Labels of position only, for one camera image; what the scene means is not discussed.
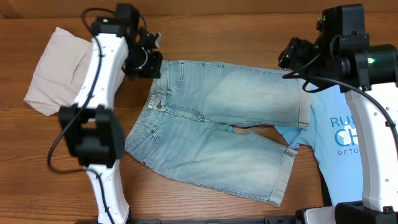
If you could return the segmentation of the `light blue denim shorts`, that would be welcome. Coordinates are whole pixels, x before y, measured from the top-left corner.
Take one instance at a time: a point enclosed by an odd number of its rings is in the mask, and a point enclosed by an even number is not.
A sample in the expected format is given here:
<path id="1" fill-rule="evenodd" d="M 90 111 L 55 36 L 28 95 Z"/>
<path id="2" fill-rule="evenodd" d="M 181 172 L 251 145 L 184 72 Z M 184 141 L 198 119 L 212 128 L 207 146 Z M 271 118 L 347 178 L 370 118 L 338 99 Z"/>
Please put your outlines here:
<path id="1" fill-rule="evenodd" d="M 303 81 L 280 70 L 187 60 L 163 61 L 160 74 L 126 151 L 166 178 L 279 206 L 296 151 L 235 129 L 307 128 Z"/>

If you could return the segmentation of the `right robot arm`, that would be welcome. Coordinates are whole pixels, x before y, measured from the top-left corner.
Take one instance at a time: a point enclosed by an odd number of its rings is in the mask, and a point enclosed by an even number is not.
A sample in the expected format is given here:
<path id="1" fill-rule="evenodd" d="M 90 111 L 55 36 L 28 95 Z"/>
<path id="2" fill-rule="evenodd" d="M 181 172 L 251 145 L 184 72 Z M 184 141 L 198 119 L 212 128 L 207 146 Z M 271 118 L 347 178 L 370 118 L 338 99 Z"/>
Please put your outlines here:
<path id="1" fill-rule="evenodd" d="M 369 43 L 362 4 L 325 9 L 316 28 L 313 43 L 290 40 L 279 67 L 317 92 L 340 87 L 356 123 L 363 192 L 360 201 L 297 210 L 292 223 L 396 223 L 397 49 Z"/>

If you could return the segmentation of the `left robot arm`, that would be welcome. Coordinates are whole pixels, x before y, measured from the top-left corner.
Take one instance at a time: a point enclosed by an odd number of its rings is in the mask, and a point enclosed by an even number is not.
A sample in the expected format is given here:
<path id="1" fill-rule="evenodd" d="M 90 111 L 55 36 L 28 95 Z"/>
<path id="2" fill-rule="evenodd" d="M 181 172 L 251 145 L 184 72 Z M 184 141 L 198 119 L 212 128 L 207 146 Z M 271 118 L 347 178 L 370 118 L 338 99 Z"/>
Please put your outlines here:
<path id="1" fill-rule="evenodd" d="M 132 4 L 119 3 L 112 17 L 97 17 L 87 29 L 92 35 L 92 55 L 82 87 L 71 106 L 58 112 L 66 141 L 88 175 L 98 207 L 96 223 L 132 223 L 123 193 L 120 160 L 124 131 L 114 113 L 120 75 L 131 80 L 160 78 L 162 36 L 150 33 Z"/>

